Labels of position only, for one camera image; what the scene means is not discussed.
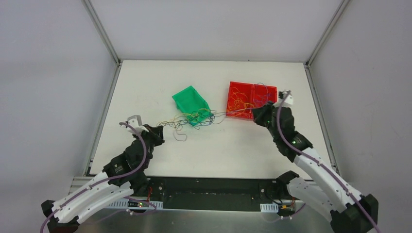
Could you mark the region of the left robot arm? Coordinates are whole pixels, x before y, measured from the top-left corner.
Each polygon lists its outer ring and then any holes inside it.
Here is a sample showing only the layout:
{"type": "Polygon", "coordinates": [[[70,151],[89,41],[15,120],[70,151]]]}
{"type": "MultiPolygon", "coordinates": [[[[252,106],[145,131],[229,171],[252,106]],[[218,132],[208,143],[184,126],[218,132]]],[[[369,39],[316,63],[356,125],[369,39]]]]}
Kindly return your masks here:
{"type": "Polygon", "coordinates": [[[164,127],[133,127],[130,122],[120,125],[130,130],[135,140],[82,187],[60,200],[44,201],[41,208],[46,219],[40,232],[47,229],[51,233],[73,233],[101,209],[130,196],[143,197],[143,203],[156,209],[150,203],[152,190],[144,171],[153,158],[154,148],[165,142],[164,127]]]}

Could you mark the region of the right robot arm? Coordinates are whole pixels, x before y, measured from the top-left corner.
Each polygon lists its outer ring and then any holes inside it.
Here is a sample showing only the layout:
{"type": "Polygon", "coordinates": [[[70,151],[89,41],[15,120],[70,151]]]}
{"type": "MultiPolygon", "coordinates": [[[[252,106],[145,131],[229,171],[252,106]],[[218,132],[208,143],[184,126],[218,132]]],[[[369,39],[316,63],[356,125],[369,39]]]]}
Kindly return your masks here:
{"type": "Polygon", "coordinates": [[[322,215],[335,233],[367,233],[378,228],[378,200],[355,189],[325,164],[313,144],[295,129],[289,107],[268,102],[253,109],[253,121],[265,127],[279,152],[314,181],[289,171],[277,178],[276,194],[297,198],[322,215]]]}

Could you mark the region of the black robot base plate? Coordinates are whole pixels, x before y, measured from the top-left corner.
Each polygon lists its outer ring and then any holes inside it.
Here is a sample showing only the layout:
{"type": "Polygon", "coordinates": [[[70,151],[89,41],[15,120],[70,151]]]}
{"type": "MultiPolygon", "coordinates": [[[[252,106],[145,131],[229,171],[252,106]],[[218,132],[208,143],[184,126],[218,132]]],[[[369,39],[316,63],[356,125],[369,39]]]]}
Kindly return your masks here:
{"type": "Polygon", "coordinates": [[[298,199],[278,179],[148,177],[133,196],[160,201],[163,209],[257,212],[264,204],[293,211],[298,199]]]}

